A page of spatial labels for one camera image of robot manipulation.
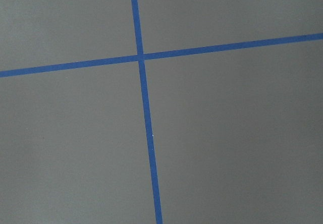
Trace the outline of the blue tape line lengthwise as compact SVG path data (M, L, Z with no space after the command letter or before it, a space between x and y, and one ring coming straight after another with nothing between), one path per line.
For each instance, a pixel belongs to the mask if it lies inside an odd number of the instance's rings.
M131 0L156 223L163 223L138 0Z

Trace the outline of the blue tape line crosswise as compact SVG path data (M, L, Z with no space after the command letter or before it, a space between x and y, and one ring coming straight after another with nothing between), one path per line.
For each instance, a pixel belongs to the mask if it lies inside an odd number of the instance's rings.
M187 49L179 49L179 50L152 52L152 53L145 53L143 55L143 58L145 60L155 60L155 59L173 58L173 57L179 57L179 56L185 56L185 55L203 54L203 53L229 51L229 50L237 50L237 49L245 49L245 48L253 48L253 47L315 41L315 40L322 40L322 33L246 41L246 42L237 42L237 43L228 43L228 44L195 47L195 48L187 48ZM131 62L136 62L138 60L139 60L138 55L127 55L127 56L107 58L107 59L97 59L97 60L90 60L90 61L21 68L21 69L1 71L1 77L5 78L5 77L20 76L20 75L29 75L29 74L38 74L38 73L46 73L46 72L54 72L54 71L97 67L97 66L104 66L104 65L131 63Z

